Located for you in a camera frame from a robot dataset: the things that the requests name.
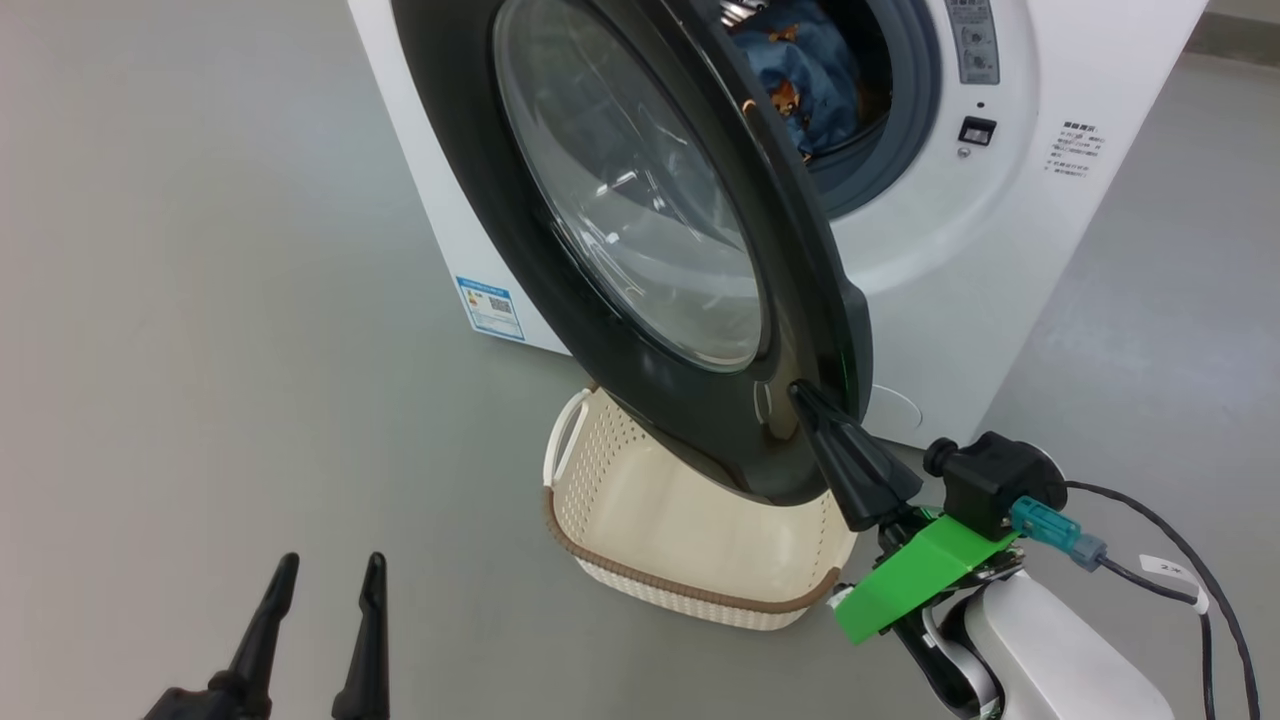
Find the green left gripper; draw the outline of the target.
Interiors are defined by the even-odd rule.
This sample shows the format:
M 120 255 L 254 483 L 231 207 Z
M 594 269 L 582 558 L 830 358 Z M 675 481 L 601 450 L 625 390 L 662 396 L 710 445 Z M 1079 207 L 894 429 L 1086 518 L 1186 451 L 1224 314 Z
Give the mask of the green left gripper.
M 169 688 L 146 712 L 146 720 L 210 719 L 216 693 L 229 708 L 218 719 L 269 719 L 269 694 L 280 624 L 291 611 L 300 556 L 285 553 L 268 583 L 229 666 L 210 679 L 210 691 Z M 389 611 L 387 559 L 371 553 L 360 591 L 361 624 L 344 687 L 332 706 L 334 719 L 389 717 Z

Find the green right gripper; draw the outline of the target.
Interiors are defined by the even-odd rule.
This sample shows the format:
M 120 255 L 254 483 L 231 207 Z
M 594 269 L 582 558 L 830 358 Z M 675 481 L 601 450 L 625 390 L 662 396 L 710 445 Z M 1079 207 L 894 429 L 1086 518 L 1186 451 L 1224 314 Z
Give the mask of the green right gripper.
M 910 511 L 922 478 L 865 432 L 818 386 L 796 380 L 790 401 L 815 464 L 850 530 L 869 530 Z M 890 629 L 1009 550 L 1018 533 L 989 539 L 950 515 L 925 515 L 924 527 L 861 582 L 829 598 L 837 624 L 854 644 Z

